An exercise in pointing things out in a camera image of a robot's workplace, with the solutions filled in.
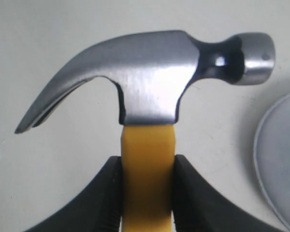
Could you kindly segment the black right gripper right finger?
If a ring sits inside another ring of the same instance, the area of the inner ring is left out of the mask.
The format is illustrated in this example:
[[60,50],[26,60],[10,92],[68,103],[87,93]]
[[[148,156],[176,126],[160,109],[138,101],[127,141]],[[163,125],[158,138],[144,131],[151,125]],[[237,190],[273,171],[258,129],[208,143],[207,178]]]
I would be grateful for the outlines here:
[[276,232],[216,191],[183,155],[173,170],[173,215],[178,232]]

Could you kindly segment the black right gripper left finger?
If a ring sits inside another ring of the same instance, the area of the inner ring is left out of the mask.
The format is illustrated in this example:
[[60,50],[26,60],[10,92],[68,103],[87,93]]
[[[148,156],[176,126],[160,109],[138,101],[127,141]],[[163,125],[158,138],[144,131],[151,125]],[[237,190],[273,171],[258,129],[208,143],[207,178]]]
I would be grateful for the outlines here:
[[122,216],[121,157],[111,156],[68,204],[28,232],[117,232]]

